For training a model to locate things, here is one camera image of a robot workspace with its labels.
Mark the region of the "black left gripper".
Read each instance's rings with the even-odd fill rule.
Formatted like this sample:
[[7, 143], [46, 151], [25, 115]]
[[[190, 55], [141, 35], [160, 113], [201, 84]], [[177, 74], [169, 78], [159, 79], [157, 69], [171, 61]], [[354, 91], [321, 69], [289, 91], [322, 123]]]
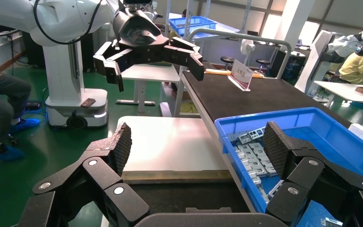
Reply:
[[197, 81], [203, 80], [200, 47], [178, 37], [169, 40], [143, 11], [119, 9], [112, 27], [118, 42], [105, 42], [93, 58], [96, 71], [106, 77], [107, 83], [117, 85], [120, 92], [124, 91], [121, 73], [131, 66], [131, 54], [136, 63], [148, 63], [162, 61], [163, 51], [164, 61], [185, 66]]

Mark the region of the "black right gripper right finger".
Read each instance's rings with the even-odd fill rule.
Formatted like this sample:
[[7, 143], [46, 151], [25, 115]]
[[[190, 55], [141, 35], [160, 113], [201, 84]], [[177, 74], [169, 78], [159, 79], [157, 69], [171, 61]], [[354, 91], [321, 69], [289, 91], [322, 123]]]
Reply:
[[310, 142], [286, 135], [268, 122], [264, 151], [282, 184], [266, 213], [286, 226], [299, 223], [311, 201], [345, 227], [363, 227], [363, 176], [326, 159]]

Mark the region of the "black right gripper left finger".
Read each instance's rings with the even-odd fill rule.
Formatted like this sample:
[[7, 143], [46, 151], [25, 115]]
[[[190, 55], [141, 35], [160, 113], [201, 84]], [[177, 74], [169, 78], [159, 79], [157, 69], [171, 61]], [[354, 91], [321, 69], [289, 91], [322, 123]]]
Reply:
[[111, 137], [91, 142], [76, 162], [33, 187], [19, 226], [66, 227], [92, 202], [113, 226], [135, 226], [150, 210], [121, 178], [131, 145], [124, 122]]

